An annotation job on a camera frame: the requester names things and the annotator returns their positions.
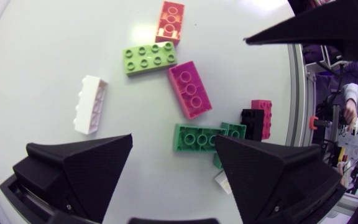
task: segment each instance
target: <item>metal frame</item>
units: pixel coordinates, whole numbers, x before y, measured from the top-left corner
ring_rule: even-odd
[[[302,48],[299,44],[288,44],[291,68],[291,108],[288,124],[287,146],[309,146],[313,132],[309,128],[309,118],[316,108],[315,77],[308,73]]]

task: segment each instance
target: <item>hand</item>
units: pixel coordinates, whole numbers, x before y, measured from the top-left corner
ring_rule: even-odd
[[[345,186],[345,177],[343,176],[343,166],[342,166],[342,162],[340,162],[340,163],[337,165],[337,167],[338,167],[339,174],[342,175],[341,184],[342,184],[343,186]]]
[[[350,131],[356,125],[357,120],[356,103],[353,99],[347,100],[343,116],[345,117],[346,123],[349,125],[347,131]]]

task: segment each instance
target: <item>lego stud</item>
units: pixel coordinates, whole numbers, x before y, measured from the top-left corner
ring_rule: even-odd
[[[171,49],[172,49],[172,44],[171,44],[171,42],[167,42],[167,43],[164,45],[164,48],[165,48],[165,50],[171,50]]]
[[[146,59],[143,59],[141,62],[140,62],[140,66],[142,67],[147,67],[149,65],[149,63],[147,63],[147,60]]]
[[[125,57],[131,58],[132,57],[132,51],[131,50],[126,50],[125,51]]]
[[[168,8],[168,13],[172,14],[172,15],[175,15],[176,13],[178,13],[178,9],[175,8],[175,7],[169,7]]]
[[[128,70],[133,70],[133,69],[135,69],[135,64],[133,64],[132,62],[129,62],[127,64],[127,68],[128,68]]]
[[[240,137],[240,132],[231,130],[231,131],[229,131],[229,135],[231,137],[234,137],[234,138],[239,138]]]
[[[198,96],[195,96],[190,100],[190,105],[194,108],[199,108],[201,106],[201,103],[201,98]]]
[[[194,142],[196,142],[196,136],[194,136],[194,134],[187,134],[185,136],[186,145],[191,146],[192,144],[194,144]]]
[[[206,137],[205,134],[201,134],[200,136],[198,136],[197,144],[199,144],[200,146],[204,146],[207,142],[208,142],[208,138]]]
[[[164,26],[164,31],[168,34],[171,34],[175,30],[175,27],[172,24],[167,24]]]
[[[170,23],[173,23],[173,22],[176,21],[176,17],[169,15],[169,16],[167,16],[167,21],[170,22]]]
[[[208,143],[209,143],[211,146],[215,146],[215,135],[209,137]]]
[[[197,92],[197,87],[194,84],[189,84],[186,86],[185,91],[188,95],[194,95]]]
[[[179,75],[179,79],[181,82],[183,83],[186,83],[188,81],[191,80],[191,74],[190,72],[182,72],[180,75]]]
[[[158,45],[154,44],[152,47],[152,52],[157,53],[158,52]]]
[[[156,58],[154,59],[154,64],[160,65],[160,64],[161,64],[161,58],[160,58],[160,57],[156,57]]]
[[[168,55],[168,59],[169,62],[174,62],[175,61],[175,56],[173,55]]]
[[[244,113],[244,115],[245,115],[246,117],[248,117],[248,118],[254,118],[254,117],[255,117],[255,112],[253,112],[253,111],[246,111],[246,112]]]
[[[139,54],[140,55],[146,54],[146,49],[144,47],[139,47]]]

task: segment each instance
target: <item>dark green lego brick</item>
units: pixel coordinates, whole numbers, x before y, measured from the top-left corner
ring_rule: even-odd
[[[221,128],[227,130],[227,136],[244,139],[246,137],[247,126],[243,124],[231,124],[222,122]]]
[[[217,153],[214,155],[214,166],[218,169],[223,169],[222,162]]]
[[[131,47],[122,51],[124,71],[130,77],[176,65],[177,56],[171,41]]]
[[[177,124],[173,147],[176,152],[216,152],[217,134],[226,135],[226,129]]]

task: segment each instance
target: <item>red clamp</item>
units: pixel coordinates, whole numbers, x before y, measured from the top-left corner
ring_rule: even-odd
[[[317,127],[314,126],[314,121],[318,120],[318,117],[311,116],[309,120],[309,128],[312,130],[317,130]]]

